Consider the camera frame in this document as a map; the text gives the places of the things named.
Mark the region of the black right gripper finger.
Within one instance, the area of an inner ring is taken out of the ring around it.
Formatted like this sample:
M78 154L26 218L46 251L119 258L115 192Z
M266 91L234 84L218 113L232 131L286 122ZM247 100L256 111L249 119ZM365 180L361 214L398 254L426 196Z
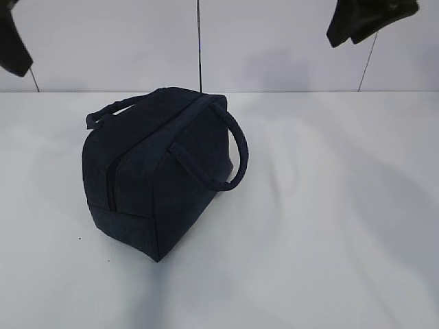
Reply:
M415 15L417 1L359 1L360 24L351 34L353 44L358 44L380 29Z
M358 44L373 35L377 28L380 5L377 1L337 1L327 30L327 38L336 48L349 38Z

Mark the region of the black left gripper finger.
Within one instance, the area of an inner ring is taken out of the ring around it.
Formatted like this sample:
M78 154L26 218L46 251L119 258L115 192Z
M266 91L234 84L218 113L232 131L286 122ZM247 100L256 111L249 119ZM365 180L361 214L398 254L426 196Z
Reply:
M12 9L17 3L1 1L1 67L15 76L24 77L33 60L12 17Z

